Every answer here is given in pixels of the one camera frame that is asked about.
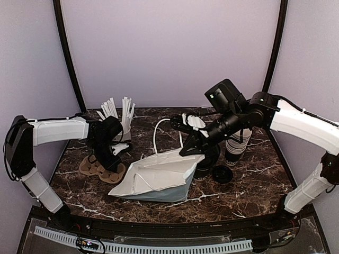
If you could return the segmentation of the black front frame rail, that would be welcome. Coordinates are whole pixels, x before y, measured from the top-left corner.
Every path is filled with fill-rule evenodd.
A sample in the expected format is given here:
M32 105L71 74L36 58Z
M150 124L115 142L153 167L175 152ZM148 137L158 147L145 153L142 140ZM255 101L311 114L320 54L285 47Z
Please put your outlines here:
M200 237L231 234L258 238L269 232L300 227L300 214L275 213L278 201L242 201L226 193L200 195L186 201L155 203L114 197L66 201L73 227L70 232L93 237Z

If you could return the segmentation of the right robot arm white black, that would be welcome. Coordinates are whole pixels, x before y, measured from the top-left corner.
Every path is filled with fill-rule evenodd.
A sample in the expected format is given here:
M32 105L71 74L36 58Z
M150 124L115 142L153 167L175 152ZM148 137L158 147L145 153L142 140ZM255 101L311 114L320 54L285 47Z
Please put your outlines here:
M301 185L281 198L281 205L271 216L270 225L281 230L309 202L331 186L338 185L338 123L322 118L298 107L290 100L267 92L257 92L251 99L229 79L205 92L220 116L205 124L194 113L176 115L171 127L187 133L181 156L210 155L218 143L229 140L242 129L260 127L283 132L313 143L326 152L316 169Z

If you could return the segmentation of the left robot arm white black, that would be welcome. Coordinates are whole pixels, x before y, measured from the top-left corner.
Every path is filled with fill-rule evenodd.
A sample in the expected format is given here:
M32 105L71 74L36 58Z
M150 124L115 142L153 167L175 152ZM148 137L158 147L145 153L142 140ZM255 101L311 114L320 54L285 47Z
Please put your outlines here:
M98 121L79 114L47 119L27 119L17 115L3 143L4 167L11 181L21 182L33 198L55 215L54 222L62 230L69 231L75 226L75 220L66 212L67 205L39 172L34 152L41 155L46 148L44 160L56 161L61 152L53 152L53 146L60 148L69 140L85 140L93 151L93 161L115 173L121 163L119 154L129 148L123 135L122 124L112 116Z

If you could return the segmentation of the light blue paper bag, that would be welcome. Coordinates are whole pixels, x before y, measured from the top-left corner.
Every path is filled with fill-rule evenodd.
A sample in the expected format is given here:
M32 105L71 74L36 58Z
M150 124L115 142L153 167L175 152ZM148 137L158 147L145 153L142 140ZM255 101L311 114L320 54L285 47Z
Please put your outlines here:
M154 154L130 164L122 182L108 195L138 201L176 203L187 200L198 163L204 155L179 155L181 148L159 153L153 133Z

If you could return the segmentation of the black paper coffee cup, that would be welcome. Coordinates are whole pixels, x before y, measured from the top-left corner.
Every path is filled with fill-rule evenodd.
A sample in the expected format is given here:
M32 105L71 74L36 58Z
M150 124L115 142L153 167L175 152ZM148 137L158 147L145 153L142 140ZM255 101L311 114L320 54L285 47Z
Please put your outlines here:
M197 164L197 167L194 172L194 179L202 179L208 176L211 170L211 165L202 164L201 162Z

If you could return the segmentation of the stack of paper coffee cups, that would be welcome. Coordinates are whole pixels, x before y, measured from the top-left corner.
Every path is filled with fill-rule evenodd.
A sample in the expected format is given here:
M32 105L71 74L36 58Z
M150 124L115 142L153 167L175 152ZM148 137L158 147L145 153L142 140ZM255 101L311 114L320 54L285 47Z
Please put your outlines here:
M241 129L226 140L225 160L228 166L234 166L245 152L251 138L251 129Z

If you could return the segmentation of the brown cardboard cup carrier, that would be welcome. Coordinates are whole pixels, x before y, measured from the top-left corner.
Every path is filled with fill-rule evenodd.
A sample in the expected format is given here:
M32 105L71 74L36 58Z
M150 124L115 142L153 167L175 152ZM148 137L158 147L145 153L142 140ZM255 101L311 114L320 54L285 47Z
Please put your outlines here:
M97 175L99 179L108 184L118 184L123 180L126 167L120 163L117 172L106 170L94 155L86 156L79 165L79 171L86 176Z

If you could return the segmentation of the white cup holding straws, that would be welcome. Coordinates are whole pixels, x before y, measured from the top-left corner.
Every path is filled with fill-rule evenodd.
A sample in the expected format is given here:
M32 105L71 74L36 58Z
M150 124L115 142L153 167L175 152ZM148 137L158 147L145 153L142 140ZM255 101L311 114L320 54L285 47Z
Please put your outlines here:
M129 129L127 132L120 132L115 138L115 141L119 141L119 142L124 142L124 143L128 143L131 141L131 129Z

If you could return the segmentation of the black plastic lid on table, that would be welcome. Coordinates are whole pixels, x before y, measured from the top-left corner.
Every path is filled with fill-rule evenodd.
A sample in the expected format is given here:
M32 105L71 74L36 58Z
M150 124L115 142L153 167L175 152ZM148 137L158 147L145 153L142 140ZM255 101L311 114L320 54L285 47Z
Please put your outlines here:
M233 179L233 172L227 166L218 165L212 170L212 177L217 183L227 184Z

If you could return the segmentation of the stack of black lids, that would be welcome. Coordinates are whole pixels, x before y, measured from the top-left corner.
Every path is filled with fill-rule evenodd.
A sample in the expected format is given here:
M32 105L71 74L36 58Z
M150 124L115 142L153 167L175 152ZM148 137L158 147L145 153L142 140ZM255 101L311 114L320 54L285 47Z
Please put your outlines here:
M214 146L209 150L208 154L205 155L205 158L198 164L200 169L208 169L212 167L219 159L221 153L220 145Z

